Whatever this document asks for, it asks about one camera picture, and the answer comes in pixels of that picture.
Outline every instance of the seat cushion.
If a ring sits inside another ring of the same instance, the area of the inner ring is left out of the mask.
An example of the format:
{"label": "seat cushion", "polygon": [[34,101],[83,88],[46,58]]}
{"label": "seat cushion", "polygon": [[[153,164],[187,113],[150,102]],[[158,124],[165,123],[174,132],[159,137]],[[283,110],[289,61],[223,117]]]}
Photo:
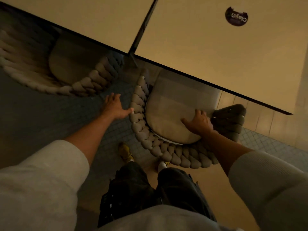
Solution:
{"label": "seat cushion", "polygon": [[195,109],[204,110],[211,117],[219,94],[219,89],[162,70],[146,104],[147,123],[156,134],[167,140],[194,143],[200,136],[187,130],[180,119],[192,120]]}
{"label": "seat cushion", "polygon": [[50,53],[49,67],[57,79],[72,85],[88,76],[106,52],[100,45],[63,32]]}

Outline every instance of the white sock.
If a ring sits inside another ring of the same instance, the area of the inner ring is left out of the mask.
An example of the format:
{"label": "white sock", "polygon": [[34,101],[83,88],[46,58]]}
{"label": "white sock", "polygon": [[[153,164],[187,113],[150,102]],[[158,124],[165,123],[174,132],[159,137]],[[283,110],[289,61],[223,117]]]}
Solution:
{"label": "white sock", "polygon": [[158,172],[162,171],[164,168],[167,168],[167,165],[165,164],[165,162],[161,161],[158,165]]}

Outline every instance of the wooden table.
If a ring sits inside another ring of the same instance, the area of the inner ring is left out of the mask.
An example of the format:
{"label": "wooden table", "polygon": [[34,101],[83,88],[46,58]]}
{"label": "wooden table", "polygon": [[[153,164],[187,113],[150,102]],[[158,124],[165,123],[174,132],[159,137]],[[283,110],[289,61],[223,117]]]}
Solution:
{"label": "wooden table", "polygon": [[[248,14],[245,25],[226,20],[229,7]],[[158,0],[135,54],[292,114],[308,73],[307,8],[308,0]]]}
{"label": "wooden table", "polygon": [[154,0],[0,0],[128,53]]}

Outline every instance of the logo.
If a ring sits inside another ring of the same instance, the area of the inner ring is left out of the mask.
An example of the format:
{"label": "logo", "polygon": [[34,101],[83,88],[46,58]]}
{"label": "logo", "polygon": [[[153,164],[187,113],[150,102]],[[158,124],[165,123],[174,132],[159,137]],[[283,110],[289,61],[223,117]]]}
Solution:
{"label": "logo", "polygon": [[225,16],[226,16],[226,20],[228,21],[228,23],[232,24],[233,26],[237,26],[237,27],[245,25],[248,21],[247,13],[236,12],[232,9],[232,7],[229,7],[226,10]]}

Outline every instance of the pant leg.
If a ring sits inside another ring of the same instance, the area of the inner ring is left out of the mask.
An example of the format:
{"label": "pant leg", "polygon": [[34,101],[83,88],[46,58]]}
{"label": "pant leg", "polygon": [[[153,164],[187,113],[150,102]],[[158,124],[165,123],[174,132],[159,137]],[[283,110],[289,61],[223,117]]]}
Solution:
{"label": "pant leg", "polygon": [[200,213],[213,221],[216,218],[198,184],[177,168],[165,168],[158,174],[156,193],[164,204]]}
{"label": "pant leg", "polygon": [[98,227],[156,205],[155,190],[136,162],[125,164],[115,176],[107,194],[102,197]]}

